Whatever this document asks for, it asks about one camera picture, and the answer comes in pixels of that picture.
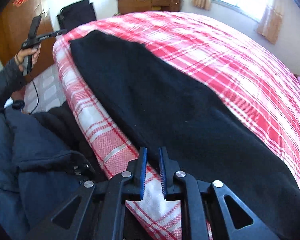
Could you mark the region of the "person's left hand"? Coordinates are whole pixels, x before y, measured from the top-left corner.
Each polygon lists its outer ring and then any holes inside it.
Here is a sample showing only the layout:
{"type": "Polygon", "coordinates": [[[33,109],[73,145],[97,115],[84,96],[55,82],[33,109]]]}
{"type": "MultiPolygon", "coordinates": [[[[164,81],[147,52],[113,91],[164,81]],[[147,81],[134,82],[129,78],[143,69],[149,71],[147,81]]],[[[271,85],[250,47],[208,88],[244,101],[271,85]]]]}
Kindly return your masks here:
{"type": "Polygon", "coordinates": [[[14,56],[14,60],[21,72],[24,71],[23,62],[26,57],[32,56],[32,64],[37,63],[37,60],[38,60],[38,57],[40,54],[40,50],[41,50],[41,46],[42,45],[39,44],[39,45],[35,46],[34,48],[28,48],[28,49],[20,50],[17,52],[17,54],[14,56]]]}

